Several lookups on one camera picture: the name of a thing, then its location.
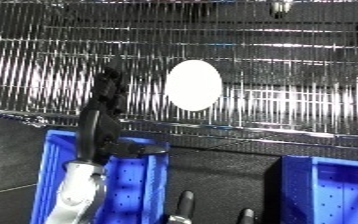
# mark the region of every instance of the metal wire rack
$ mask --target metal wire rack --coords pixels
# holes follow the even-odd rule
[[[274,2],[260,0],[1,0],[0,114],[75,126],[92,76],[119,56],[130,77],[128,133],[207,147],[358,147],[358,0],[287,2],[277,18]],[[189,59],[224,82],[202,112],[164,94],[166,75]]]

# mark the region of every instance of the blue bin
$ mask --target blue bin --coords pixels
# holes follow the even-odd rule
[[[149,139],[127,139],[155,144]],[[47,133],[31,224],[43,224],[52,211],[56,190],[65,176],[63,163],[75,158],[74,142],[74,132],[51,130]],[[111,157],[106,165],[107,197],[98,210],[94,223],[161,223],[167,167],[167,155],[145,156],[140,159]]]
[[[282,224],[358,224],[358,161],[283,157]]]

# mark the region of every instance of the black handle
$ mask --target black handle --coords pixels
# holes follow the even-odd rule
[[[184,191],[180,195],[180,199],[175,215],[181,216],[186,219],[191,219],[193,217],[194,207],[195,207],[194,193],[191,191]]]

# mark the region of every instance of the silver metal part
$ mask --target silver metal part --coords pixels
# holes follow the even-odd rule
[[[190,219],[183,218],[177,215],[171,215],[168,219],[168,224],[191,224]]]
[[[271,3],[272,13],[288,13],[293,3],[293,0],[274,1]]]
[[[106,187],[101,166],[70,162],[45,224],[89,224],[103,203]]]

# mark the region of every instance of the ping pong ball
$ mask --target ping pong ball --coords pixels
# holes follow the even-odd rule
[[[200,111],[212,106],[222,94],[222,78],[209,63],[184,61],[168,74],[166,94],[183,110]]]

